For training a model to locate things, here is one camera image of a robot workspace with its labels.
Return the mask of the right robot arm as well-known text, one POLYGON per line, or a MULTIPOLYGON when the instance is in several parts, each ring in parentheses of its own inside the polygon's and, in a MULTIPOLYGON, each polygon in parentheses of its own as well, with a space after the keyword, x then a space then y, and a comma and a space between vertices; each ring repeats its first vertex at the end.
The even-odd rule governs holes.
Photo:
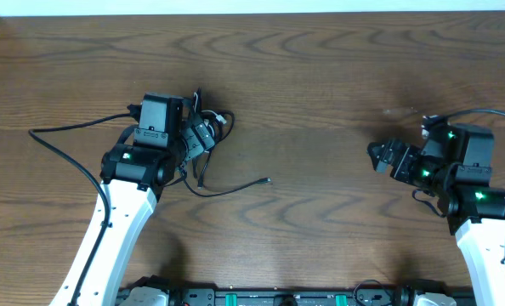
POLYGON ((424 129, 423 147, 398 139, 373 142, 367 154, 378 173, 437 198, 464 256, 478 305, 505 305, 505 190, 492 188, 494 135, 485 127, 442 122, 424 129))

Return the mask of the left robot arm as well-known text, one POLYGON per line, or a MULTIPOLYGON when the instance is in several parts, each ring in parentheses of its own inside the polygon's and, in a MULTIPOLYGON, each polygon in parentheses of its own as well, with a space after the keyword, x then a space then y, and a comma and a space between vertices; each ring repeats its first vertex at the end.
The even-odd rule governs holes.
POLYGON ((112 305, 134 245, 175 172, 214 138, 192 99, 148 93, 130 105, 127 127, 101 162, 94 214, 54 305, 112 305))

